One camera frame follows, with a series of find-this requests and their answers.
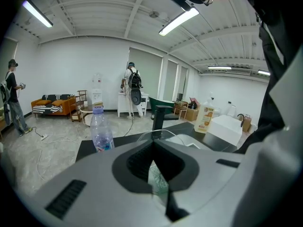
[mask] bottle cap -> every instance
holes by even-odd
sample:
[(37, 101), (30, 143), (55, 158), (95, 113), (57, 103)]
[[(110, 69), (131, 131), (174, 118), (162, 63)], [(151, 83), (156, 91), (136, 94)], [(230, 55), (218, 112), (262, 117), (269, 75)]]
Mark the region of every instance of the bottle cap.
[(103, 107), (102, 106), (95, 106), (93, 108), (93, 114), (102, 114), (103, 113)]

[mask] man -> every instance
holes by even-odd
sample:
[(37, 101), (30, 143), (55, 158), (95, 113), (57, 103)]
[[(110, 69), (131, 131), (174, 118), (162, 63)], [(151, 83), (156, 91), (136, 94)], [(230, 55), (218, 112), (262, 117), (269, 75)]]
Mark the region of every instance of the man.
[[(210, 5), (213, 0), (190, 0), (193, 3)], [(262, 141), (270, 133), (282, 129), (284, 122), (270, 98), (269, 92), (290, 66), (302, 44), (302, 26), (293, 15), (301, 8), (301, 0), (248, 0), (256, 11), (260, 25), (259, 37), (262, 40), (264, 56), (270, 72), (258, 129), (251, 134), (237, 153), (245, 154), (252, 143)]]
[[(134, 67), (134, 63), (130, 62), (128, 64), (128, 69), (124, 73), (124, 79), (122, 79), (121, 88), (125, 88), (126, 105), (129, 108), (129, 111), (128, 111), (129, 115), (127, 118), (131, 119), (131, 120), (134, 119), (134, 110), (133, 110), (133, 102), (132, 102), (132, 97), (131, 97), (131, 90), (128, 85), (128, 80), (132, 73), (137, 73), (140, 76), (140, 72)], [(142, 112), (141, 104), (136, 105), (136, 107), (137, 107), (140, 118), (143, 119), (143, 112)]]
[(16, 67), (18, 64), (14, 59), (9, 61), (9, 71), (6, 74), (6, 83), (7, 83), (7, 88), (10, 90), (10, 98), (8, 100), (8, 104), (10, 106), (10, 113), (11, 113), (11, 118), (13, 120), (14, 126), (16, 130), (18, 131), (19, 135), (22, 136), (24, 133), (27, 134), (31, 132), (33, 129), (31, 127), (28, 127), (27, 124), (25, 123), (25, 119), (23, 116), (23, 112), (21, 109), (21, 106), (18, 101), (17, 97), (17, 90), (21, 89), (23, 90), (22, 86), (18, 86), (16, 83), (15, 79), (15, 74), (13, 73), (16, 71)]

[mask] ceiling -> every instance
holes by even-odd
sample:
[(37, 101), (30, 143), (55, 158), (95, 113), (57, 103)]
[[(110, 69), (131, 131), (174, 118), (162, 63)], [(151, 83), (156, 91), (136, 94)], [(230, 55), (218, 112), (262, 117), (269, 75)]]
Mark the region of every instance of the ceiling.
[[(209, 65), (250, 69), (250, 76), (257, 76), (258, 70), (268, 70), (256, 16), (246, 0), (215, 0), (208, 7), (195, 5), (200, 15), (165, 37), (159, 35), (162, 26), (183, 12), (170, 0), (32, 2), (53, 22), (53, 27), (47, 28), (23, 7), (13, 23), (38, 43), (66, 37), (110, 36), (161, 49), (203, 73), (209, 71)], [(151, 18), (153, 11), (159, 17)]]

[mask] shoe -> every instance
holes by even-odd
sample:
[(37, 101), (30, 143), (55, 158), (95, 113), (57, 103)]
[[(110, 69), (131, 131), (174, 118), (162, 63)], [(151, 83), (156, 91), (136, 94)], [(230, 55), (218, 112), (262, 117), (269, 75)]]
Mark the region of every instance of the shoe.
[(32, 127), (29, 127), (28, 130), (25, 131), (24, 133), (25, 133), (25, 134), (28, 134), (28, 133), (30, 133), (32, 130), (33, 130)]

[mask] bottle label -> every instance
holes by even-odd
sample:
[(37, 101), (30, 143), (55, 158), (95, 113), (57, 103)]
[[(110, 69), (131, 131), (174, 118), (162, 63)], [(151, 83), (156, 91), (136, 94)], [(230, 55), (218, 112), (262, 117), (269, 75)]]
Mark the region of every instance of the bottle label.
[(109, 150), (109, 149), (112, 149), (114, 148), (114, 140), (112, 140), (111, 142), (103, 145), (102, 147), (96, 147), (97, 148), (97, 152), (100, 152), (100, 151), (105, 151), (105, 150)]
[(203, 115), (203, 118), (202, 118), (202, 120), (199, 124), (199, 127), (198, 127), (199, 131), (202, 131), (202, 132), (207, 131), (207, 128), (210, 124), (210, 121), (212, 120), (213, 113), (214, 113), (213, 108), (208, 108), (208, 107), (204, 108), (204, 115)]

